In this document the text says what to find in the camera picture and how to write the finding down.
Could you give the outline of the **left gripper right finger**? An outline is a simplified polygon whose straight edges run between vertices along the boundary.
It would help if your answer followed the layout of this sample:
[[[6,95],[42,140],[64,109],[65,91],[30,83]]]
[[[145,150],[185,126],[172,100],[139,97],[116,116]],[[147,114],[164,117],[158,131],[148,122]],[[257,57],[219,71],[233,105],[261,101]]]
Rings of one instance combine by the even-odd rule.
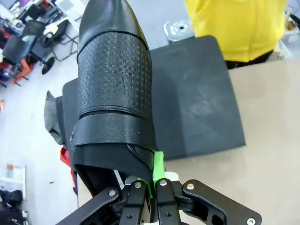
[[[181,184],[177,173],[166,172],[164,154],[154,154],[153,182],[161,225],[181,225],[180,211],[205,225],[260,225],[262,216],[198,180]]]

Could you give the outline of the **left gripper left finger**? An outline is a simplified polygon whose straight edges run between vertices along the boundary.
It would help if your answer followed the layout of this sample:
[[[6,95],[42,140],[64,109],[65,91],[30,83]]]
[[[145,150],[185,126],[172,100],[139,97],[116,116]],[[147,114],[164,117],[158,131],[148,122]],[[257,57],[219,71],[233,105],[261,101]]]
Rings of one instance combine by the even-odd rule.
[[[59,221],[59,225],[140,225],[148,185],[134,181],[122,190],[108,187]]]

